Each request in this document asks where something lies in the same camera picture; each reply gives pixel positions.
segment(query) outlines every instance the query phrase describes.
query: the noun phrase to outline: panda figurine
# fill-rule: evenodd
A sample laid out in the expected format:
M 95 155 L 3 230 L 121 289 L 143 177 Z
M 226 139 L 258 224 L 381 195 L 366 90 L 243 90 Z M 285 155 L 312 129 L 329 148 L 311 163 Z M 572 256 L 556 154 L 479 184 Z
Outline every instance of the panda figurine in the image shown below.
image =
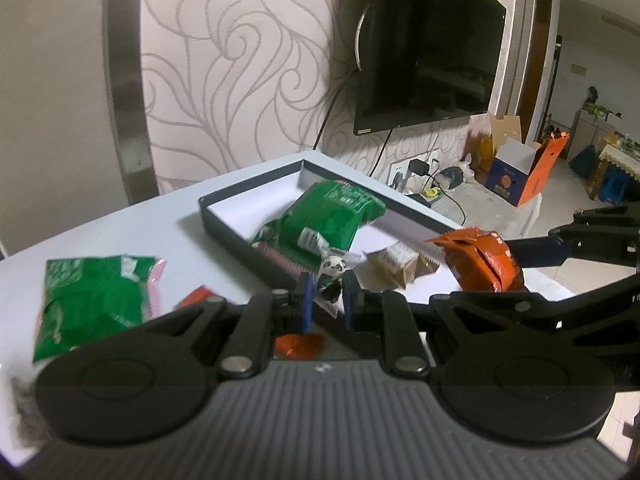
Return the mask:
M 340 278 L 347 270 L 347 264 L 340 256 L 326 256 L 318 270 L 318 292 L 323 300 L 335 303 L 340 298 L 342 283 Z

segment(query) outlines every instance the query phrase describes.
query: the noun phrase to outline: white wall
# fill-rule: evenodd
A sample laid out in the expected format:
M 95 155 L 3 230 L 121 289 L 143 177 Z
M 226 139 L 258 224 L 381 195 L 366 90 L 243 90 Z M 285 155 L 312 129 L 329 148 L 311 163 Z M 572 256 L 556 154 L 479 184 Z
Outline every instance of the white wall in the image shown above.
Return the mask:
M 604 23 L 601 10 L 578 0 L 562 0 L 558 34 L 562 51 L 552 119 L 571 126 L 587 88 L 598 89 L 598 104 L 621 112 L 623 133 L 640 141 L 640 38 Z M 571 64 L 587 69 L 586 77 L 570 71 Z
M 515 0 L 498 1 L 507 16 L 491 110 L 511 88 L 504 73 Z M 161 191 L 309 149 L 355 67 L 353 36 L 368 2 L 142 0 L 146 118 Z M 355 90 L 351 84 L 337 100 L 321 148 L 368 172 L 386 132 L 353 135 Z M 374 177 L 386 180 L 391 163 L 431 146 L 451 162 L 469 132 L 487 128 L 486 116 L 400 128 Z
M 0 0 L 0 239 L 9 254 L 127 206 L 102 0 Z

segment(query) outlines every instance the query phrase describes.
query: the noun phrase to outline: wall-mounted tv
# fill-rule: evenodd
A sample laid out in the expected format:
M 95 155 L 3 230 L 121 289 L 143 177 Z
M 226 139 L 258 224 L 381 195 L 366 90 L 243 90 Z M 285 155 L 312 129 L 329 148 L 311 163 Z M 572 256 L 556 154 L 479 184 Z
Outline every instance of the wall-mounted tv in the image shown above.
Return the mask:
M 488 110 L 506 10 L 497 0 L 372 0 L 356 34 L 356 135 Z

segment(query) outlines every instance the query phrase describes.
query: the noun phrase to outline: orange box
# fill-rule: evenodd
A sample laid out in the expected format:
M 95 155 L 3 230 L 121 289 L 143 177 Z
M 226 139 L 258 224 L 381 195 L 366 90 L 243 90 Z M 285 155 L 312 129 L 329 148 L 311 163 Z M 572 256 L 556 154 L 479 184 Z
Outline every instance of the orange box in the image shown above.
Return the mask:
M 484 186 L 510 204 L 521 206 L 545 188 L 568 139 L 564 134 L 559 139 L 546 140 L 539 148 L 507 139 L 491 164 Z

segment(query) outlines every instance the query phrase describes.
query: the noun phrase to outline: doorway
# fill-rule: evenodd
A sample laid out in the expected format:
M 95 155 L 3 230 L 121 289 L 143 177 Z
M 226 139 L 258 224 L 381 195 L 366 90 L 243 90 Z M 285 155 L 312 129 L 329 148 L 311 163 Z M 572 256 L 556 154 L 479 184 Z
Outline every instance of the doorway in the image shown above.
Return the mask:
M 542 72 L 545 67 L 546 46 L 551 26 L 551 7 L 553 0 L 536 0 L 533 28 L 531 31 L 531 46 L 529 62 L 522 86 L 522 96 L 517 114 L 522 126 L 522 142 L 526 142 L 527 134 L 533 120 L 533 112 L 538 100 Z

